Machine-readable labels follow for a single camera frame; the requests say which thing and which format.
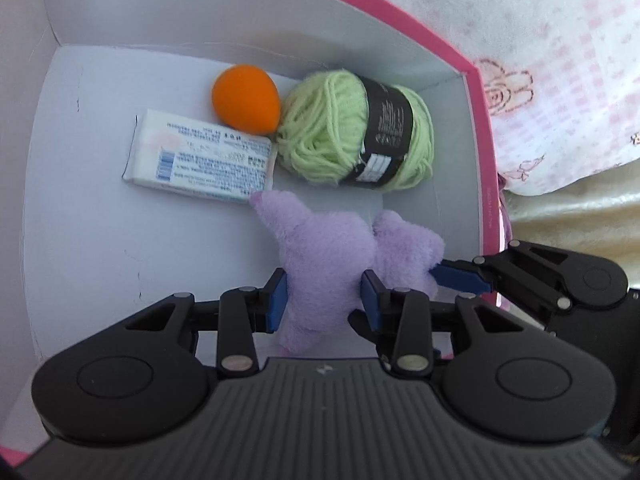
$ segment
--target orange sponge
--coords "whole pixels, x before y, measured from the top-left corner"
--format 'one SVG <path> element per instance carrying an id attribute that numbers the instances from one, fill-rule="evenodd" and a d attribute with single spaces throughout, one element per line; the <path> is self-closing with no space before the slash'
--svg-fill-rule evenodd
<path id="1" fill-rule="evenodd" d="M 225 70 L 211 89 L 211 102 L 224 123 L 248 134 L 272 134 L 280 121 L 278 89 L 257 66 Z"/>

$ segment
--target cardboard box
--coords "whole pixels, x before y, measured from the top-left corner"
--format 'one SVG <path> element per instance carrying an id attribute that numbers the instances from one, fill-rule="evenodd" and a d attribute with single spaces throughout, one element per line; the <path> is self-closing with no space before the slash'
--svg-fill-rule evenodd
<path id="1" fill-rule="evenodd" d="M 29 451 L 38 438 L 24 397 L 42 360 L 173 292 L 214 299 L 278 265 L 248 206 L 120 178 L 136 115 L 216 122 L 209 89 L 230 64 L 263 67 L 282 94 L 341 67 L 418 91 L 435 129 L 431 180 L 383 196 L 278 169 L 274 187 L 365 219 L 395 209 L 438 232 L 447 258 L 499 250 L 478 70 L 385 0 L 0 0 L 0 31 L 0 445 Z M 213 338 L 201 339 L 205 361 Z M 337 334 L 315 352 L 373 350 Z"/>

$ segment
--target purple stuffed animal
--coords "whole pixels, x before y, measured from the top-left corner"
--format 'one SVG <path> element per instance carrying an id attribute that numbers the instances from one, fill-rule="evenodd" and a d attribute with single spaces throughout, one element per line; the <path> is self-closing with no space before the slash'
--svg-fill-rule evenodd
<path id="1" fill-rule="evenodd" d="M 356 213 L 313 213 L 287 191 L 258 192 L 250 203 L 274 233 L 287 272 L 289 303 L 279 333 L 289 352 L 307 350 L 362 308 L 360 277 L 366 269 L 388 288 L 406 286 L 435 297 L 438 287 L 429 270 L 442 260 L 444 241 L 398 213 L 380 213 L 372 231 Z"/>

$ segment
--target white blanket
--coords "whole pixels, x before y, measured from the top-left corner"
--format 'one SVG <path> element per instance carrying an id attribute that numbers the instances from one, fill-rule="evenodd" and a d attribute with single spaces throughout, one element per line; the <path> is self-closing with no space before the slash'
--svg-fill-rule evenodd
<path id="1" fill-rule="evenodd" d="M 473 60 L 507 189 L 640 158 L 640 0 L 389 0 Z"/>

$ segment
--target yarn skein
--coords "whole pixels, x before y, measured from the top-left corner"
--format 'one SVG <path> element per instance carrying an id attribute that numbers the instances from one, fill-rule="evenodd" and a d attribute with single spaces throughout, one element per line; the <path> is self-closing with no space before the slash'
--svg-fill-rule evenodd
<path id="1" fill-rule="evenodd" d="M 409 153 L 382 191 L 408 189 L 433 174 L 433 123 L 422 98 L 395 86 L 414 114 Z M 277 132 L 282 165 L 310 182 L 338 184 L 356 166 L 369 110 L 364 86 L 347 70 L 321 72 L 297 85 L 282 104 Z"/>

